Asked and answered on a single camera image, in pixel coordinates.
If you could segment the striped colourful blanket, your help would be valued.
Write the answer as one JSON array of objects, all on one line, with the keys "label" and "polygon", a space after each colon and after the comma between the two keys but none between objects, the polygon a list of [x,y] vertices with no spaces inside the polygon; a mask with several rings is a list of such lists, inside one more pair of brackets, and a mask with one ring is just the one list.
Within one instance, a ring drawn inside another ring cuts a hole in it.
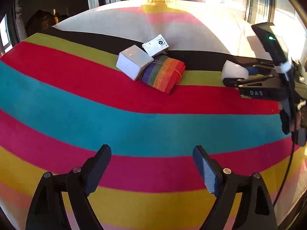
[{"label": "striped colourful blanket", "polygon": [[[161,34],[186,71],[170,94],[116,68]],[[24,229],[44,172],[69,172],[103,145],[111,162],[91,205],[105,229],[197,229],[214,202],[192,160],[201,145],[236,173],[259,172],[281,223],[306,191],[306,148],[278,104],[221,82],[225,61],[269,60],[250,24],[222,4],[128,0],[70,17],[1,57],[1,207]]]}]

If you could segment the white printed small box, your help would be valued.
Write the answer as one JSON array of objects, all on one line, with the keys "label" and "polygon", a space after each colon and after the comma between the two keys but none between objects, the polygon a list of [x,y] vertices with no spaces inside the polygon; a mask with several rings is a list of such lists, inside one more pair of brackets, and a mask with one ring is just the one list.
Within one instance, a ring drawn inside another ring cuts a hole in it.
[{"label": "white printed small box", "polygon": [[142,48],[149,56],[154,57],[167,51],[169,49],[169,44],[164,39],[164,37],[159,34],[154,38],[148,40],[147,42],[143,43]]}]

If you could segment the white cube box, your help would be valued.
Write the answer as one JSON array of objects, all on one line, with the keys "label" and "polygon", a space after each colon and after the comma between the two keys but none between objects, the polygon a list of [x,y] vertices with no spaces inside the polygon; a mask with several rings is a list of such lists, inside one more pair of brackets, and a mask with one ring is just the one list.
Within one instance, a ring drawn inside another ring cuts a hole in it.
[{"label": "white cube box", "polygon": [[131,80],[137,80],[153,61],[146,52],[133,45],[119,53],[116,68]]}]

